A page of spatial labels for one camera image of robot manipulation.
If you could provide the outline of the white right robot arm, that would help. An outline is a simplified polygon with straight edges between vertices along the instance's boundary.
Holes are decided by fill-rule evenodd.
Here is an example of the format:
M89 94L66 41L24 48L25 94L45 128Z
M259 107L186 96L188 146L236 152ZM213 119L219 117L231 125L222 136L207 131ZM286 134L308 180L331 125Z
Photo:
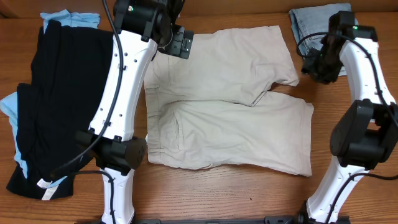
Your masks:
M332 131L326 174L292 223L349 223L339 216L346 199L397 144L397 104L382 74L377 42L373 27L330 26L322 49L306 56L302 71L317 82L331 82L346 70L352 104Z

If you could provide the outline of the beige khaki shorts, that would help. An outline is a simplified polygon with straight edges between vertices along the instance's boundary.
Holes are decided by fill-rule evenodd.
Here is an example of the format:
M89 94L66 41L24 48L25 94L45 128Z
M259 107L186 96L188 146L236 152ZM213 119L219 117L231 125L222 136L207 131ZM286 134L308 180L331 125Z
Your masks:
M310 176L313 106L275 83L299 83L279 26L197 34L187 59L157 53L144 79L149 162Z

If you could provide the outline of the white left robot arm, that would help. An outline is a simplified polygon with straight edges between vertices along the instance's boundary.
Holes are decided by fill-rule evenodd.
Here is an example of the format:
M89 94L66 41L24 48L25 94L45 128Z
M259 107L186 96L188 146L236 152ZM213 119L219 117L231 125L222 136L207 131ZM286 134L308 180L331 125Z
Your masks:
M93 156L104 183L100 223L134 223L134 171L147 149L134 136L137 102L149 63L157 52L187 59L193 32L177 25L184 0L118 0L107 12L114 32L113 56L98 109L86 132L76 135Z

